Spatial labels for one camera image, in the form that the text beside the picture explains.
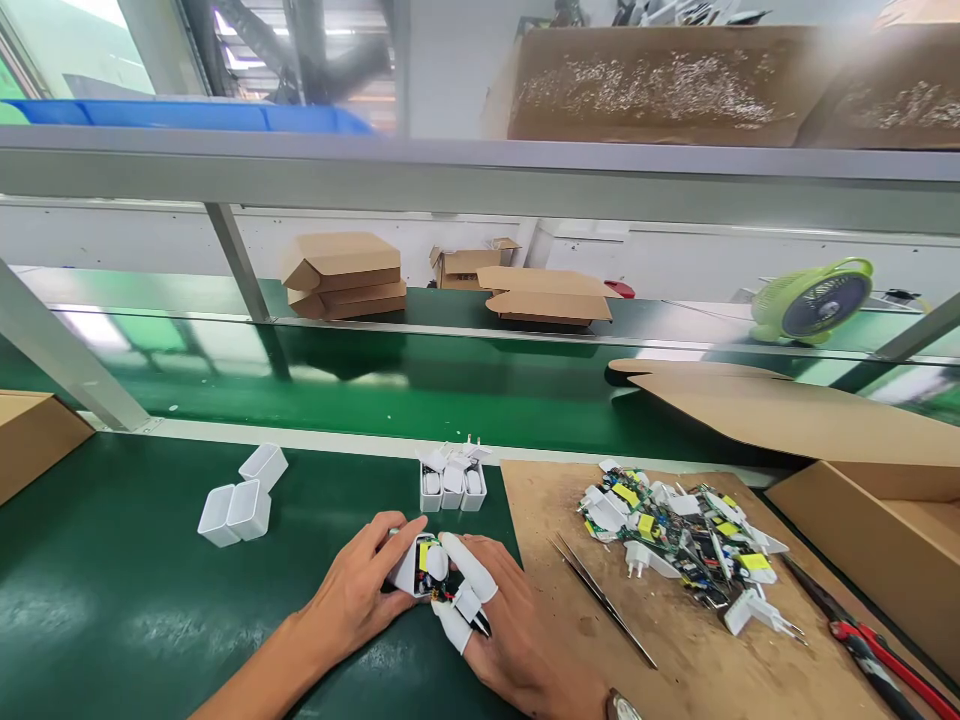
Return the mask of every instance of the brown cardboard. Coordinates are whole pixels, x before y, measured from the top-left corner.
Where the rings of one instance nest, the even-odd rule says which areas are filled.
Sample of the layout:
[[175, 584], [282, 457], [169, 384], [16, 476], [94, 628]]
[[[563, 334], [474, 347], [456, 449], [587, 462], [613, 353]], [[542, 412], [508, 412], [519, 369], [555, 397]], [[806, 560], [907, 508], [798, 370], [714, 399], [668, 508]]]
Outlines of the brown cardboard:
[[596, 278], [569, 270], [485, 267], [477, 279], [494, 293], [487, 307], [505, 320], [585, 327], [612, 320], [606, 298], [620, 297]]
[[802, 383], [630, 381], [734, 440], [820, 460], [767, 496], [960, 680], [960, 428]]
[[437, 274], [437, 287], [445, 290], [481, 290], [477, 270], [490, 265], [509, 265], [513, 251], [519, 248], [510, 238], [491, 241], [486, 250], [457, 250], [445, 252], [434, 245], [430, 251], [430, 266]]
[[678, 360], [644, 360], [643, 358], [620, 358], [611, 360], [607, 367], [615, 372], [627, 375], [648, 375], [650, 373], [683, 373], [685, 375], [726, 375], [729, 377], [766, 377], [777, 380], [792, 378], [773, 370], [755, 368], [750, 365], [718, 362], [688, 362]]
[[407, 284], [401, 280], [329, 293], [287, 290], [287, 301], [297, 315], [308, 320], [345, 320], [403, 310], [406, 307], [406, 295]]
[[[954, 3], [954, 13], [960, 15]], [[960, 147], [960, 24], [894, 23], [861, 43], [807, 121], [802, 144]]]
[[[954, 680], [960, 678], [960, 470], [941, 495], [926, 468], [818, 462], [767, 491], [810, 541]], [[929, 494], [942, 501], [923, 500]]]
[[49, 393], [0, 390], [0, 505], [93, 435]]
[[839, 70], [835, 39], [789, 26], [533, 30], [488, 101], [513, 87], [511, 140], [790, 147]]
[[285, 287], [333, 292], [400, 281], [400, 251], [373, 233], [300, 235], [281, 260]]

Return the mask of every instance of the white finger cover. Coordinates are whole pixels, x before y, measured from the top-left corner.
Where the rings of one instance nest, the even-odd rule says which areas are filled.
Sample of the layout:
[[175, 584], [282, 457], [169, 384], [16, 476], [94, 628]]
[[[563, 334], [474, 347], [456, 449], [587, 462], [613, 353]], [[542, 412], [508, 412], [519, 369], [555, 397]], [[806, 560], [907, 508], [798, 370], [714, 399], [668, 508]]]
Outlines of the white finger cover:
[[470, 642], [470, 635], [473, 634], [473, 630], [467, 625], [467, 621], [450, 603], [432, 600], [430, 606], [433, 608], [433, 614], [440, 618], [440, 624], [443, 625], [443, 632], [447, 636], [447, 640], [457, 649], [458, 653], [463, 655], [467, 643]]
[[440, 544], [450, 556], [450, 562], [457, 566], [457, 569], [463, 573], [463, 577], [470, 583], [477, 599], [482, 603], [490, 602], [490, 599], [497, 594], [498, 588], [487, 569], [453, 533], [440, 533]]

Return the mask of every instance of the aluminum beam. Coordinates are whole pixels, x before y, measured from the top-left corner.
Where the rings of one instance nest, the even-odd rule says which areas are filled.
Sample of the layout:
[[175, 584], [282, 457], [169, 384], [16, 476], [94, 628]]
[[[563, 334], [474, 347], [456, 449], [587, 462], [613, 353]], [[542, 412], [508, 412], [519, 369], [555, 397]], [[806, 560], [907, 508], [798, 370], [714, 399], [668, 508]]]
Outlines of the aluminum beam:
[[0, 334], [114, 430], [150, 419], [96, 356], [0, 260]]

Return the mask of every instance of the green fan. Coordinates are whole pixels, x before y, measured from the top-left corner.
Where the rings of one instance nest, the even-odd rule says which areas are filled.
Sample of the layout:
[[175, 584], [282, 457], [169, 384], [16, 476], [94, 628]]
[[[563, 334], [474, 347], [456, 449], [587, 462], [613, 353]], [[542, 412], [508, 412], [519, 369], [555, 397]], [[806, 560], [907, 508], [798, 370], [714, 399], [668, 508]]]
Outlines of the green fan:
[[[859, 267], [845, 268], [847, 265]], [[784, 275], [753, 298], [750, 331], [754, 340], [777, 342], [781, 337], [819, 345], [870, 297], [873, 265], [863, 258], [847, 258], [822, 268]]]

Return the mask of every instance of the blue bin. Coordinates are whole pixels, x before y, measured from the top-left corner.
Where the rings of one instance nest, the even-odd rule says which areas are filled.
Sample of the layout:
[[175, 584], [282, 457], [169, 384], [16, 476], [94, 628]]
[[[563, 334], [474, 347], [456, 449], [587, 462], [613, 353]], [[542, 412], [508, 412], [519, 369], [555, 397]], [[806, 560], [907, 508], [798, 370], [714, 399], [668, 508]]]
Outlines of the blue bin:
[[189, 130], [373, 135], [360, 118], [332, 106], [163, 100], [4, 100], [35, 125], [162, 127]]

